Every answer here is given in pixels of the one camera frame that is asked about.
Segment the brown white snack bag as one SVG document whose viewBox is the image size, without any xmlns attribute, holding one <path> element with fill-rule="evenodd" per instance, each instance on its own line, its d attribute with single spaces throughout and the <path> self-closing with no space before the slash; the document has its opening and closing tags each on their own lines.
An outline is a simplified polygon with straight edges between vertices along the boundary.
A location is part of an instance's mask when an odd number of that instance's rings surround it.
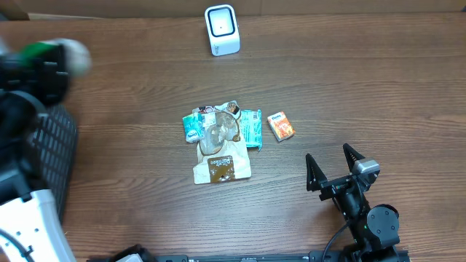
<svg viewBox="0 0 466 262">
<path fill-rule="evenodd" d="M 203 137 L 197 141 L 194 183 L 224 183 L 249 179 L 250 159 L 240 122 L 241 109 L 235 100 L 192 110 L 200 119 Z"/>
</svg>

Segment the grey plastic basket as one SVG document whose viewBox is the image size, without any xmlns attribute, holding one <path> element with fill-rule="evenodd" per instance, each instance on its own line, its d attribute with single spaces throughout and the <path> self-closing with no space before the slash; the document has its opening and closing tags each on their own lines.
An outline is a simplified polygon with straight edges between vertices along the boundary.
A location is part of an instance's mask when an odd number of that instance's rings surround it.
<svg viewBox="0 0 466 262">
<path fill-rule="evenodd" d="M 41 176 L 55 197 L 59 220 L 63 220 L 68 187 L 76 156 L 78 129 L 65 106 L 48 109 L 40 116 L 28 141 L 37 155 Z"/>
</svg>

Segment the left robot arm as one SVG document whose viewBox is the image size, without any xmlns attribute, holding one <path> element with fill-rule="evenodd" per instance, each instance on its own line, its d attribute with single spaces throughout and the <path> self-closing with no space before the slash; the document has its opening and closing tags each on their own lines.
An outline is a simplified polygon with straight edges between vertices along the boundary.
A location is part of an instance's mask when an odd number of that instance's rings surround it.
<svg viewBox="0 0 466 262">
<path fill-rule="evenodd" d="M 62 228 L 78 128 L 64 108 L 91 67 L 80 42 L 1 48 L 1 249 L 11 261 L 75 261 Z"/>
</svg>

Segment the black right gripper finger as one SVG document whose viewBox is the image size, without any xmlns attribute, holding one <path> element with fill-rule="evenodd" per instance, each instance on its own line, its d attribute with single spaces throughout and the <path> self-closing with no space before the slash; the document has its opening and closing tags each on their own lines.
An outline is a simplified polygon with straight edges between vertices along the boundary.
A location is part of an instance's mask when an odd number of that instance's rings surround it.
<svg viewBox="0 0 466 262">
<path fill-rule="evenodd" d="M 352 172 L 353 167 L 355 166 L 356 161 L 364 159 L 365 157 L 358 153 L 353 147 L 351 147 L 348 143 L 343 145 L 343 151 L 345 158 L 347 160 L 347 165 L 349 171 Z"/>
<path fill-rule="evenodd" d="M 307 154 L 305 159 L 307 165 L 307 190 L 319 191 L 322 185 L 327 182 L 327 177 L 311 154 Z"/>
</svg>

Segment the white barcode scanner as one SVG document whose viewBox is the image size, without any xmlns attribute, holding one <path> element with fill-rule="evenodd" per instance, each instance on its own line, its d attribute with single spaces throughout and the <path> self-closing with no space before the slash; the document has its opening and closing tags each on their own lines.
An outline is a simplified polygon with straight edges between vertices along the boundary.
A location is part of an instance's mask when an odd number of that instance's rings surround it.
<svg viewBox="0 0 466 262">
<path fill-rule="evenodd" d="M 205 22 L 213 56 L 240 51 L 240 33 L 234 8 L 229 4 L 208 7 Z"/>
</svg>

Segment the teal white small carton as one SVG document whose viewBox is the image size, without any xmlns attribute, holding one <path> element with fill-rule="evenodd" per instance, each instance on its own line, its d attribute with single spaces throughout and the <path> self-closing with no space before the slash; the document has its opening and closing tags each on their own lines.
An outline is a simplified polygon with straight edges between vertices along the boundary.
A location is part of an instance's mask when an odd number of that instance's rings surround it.
<svg viewBox="0 0 466 262">
<path fill-rule="evenodd" d="M 185 138 L 188 143 L 195 143 L 204 138 L 202 115 L 194 112 L 182 118 Z"/>
</svg>

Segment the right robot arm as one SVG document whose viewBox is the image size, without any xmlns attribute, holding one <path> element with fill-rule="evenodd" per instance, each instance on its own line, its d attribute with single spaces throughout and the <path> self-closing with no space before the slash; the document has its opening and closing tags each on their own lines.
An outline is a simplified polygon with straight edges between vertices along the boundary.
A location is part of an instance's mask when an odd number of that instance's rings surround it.
<svg viewBox="0 0 466 262">
<path fill-rule="evenodd" d="M 305 156 L 307 190 L 318 191 L 322 201 L 332 200 L 345 221 L 324 250 L 311 257 L 321 261 L 407 261 L 408 253 L 399 253 L 396 249 L 400 242 L 399 212 L 386 204 L 371 207 L 365 197 L 379 177 L 379 163 L 358 153 L 347 143 L 343 145 L 343 151 L 349 173 L 334 180 L 327 179 L 311 154 Z M 332 255 L 332 244 L 347 229 L 354 242 Z"/>
</svg>

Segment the orange small box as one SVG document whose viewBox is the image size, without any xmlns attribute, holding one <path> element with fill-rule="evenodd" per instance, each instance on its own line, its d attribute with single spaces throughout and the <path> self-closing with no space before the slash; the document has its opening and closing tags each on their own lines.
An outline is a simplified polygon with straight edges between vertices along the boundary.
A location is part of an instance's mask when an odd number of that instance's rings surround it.
<svg viewBox="0 0 466 262">
<path fill-rule="evenodd" d="M 289 139 L 296 133 L 283 111 L 268 116 L 267 121 L 278 142 Z"/>
</svg>

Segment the green lid jar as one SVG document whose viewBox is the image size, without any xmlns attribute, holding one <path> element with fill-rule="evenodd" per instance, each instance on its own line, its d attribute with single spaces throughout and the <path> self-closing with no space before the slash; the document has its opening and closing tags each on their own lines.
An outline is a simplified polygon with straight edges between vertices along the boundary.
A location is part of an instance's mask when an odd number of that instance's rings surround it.
<svg viewBox="0 0 466 262">
<path fill-rule="evenodd" d="M 46 66 L 56 65 L 59 71 L 71 77 L 84 76 L 92 67 L 90 51 L 73 39 L 50 39 L 29 44 L 20 50 L 23 63 L 42 61 Z"/>
</svg>

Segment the teal tissue pack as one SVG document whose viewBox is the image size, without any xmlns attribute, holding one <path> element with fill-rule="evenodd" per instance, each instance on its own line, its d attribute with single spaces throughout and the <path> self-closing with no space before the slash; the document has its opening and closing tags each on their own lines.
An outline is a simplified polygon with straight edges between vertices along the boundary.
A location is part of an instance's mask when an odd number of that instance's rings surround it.
<svg viewBox="0 0 466 262">
<path fill-rule="evenodd" d="M 259 151 L 263 146 L 261 110 L 242 110 L 240 128 L 248 148 L 257 148 Z"/>
</svg>

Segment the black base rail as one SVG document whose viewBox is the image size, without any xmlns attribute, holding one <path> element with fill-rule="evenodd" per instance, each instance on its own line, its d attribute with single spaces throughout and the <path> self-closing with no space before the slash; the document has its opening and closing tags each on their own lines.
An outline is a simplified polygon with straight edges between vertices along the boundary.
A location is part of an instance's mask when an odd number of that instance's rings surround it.
<svg viewBox="0 0 466 262">
<path fill-rule="evenodd" d="M 340 251 L 328 251 L 325 255 L 325 260 L 328 262 L 337 262 L 339 260 Z M 276 255 L 221 255 L 221 256 L 197 256 L 189 257 L 187 255 L 156 255 L 154 261 L 156 262 L 320 262 L 322 261 L 323 251 L 311 251 L 307 254 L 276 254 Z M 399 251 L 399 258 L 396 260 L 384 260 L 384 261 L 400 261 L 410 262 L 411 259 L 408 255 L 408 251 Z"/>
</svg>

